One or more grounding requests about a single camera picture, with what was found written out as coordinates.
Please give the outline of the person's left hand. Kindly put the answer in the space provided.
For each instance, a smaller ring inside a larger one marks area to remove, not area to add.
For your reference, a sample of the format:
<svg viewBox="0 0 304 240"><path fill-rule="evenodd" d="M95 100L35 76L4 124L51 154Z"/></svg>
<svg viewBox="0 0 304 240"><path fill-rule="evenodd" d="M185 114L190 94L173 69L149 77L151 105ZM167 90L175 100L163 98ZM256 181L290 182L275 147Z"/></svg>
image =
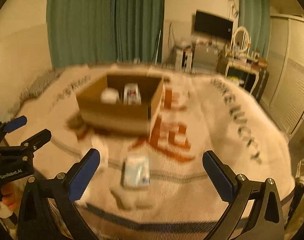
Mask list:
<svg viewBox="0 0 304 240"><path fill-rule="evenodd" d="M2 202L9 210L15 211L20 206L22 191L18 183L10 182L1 187Z"/></svg>

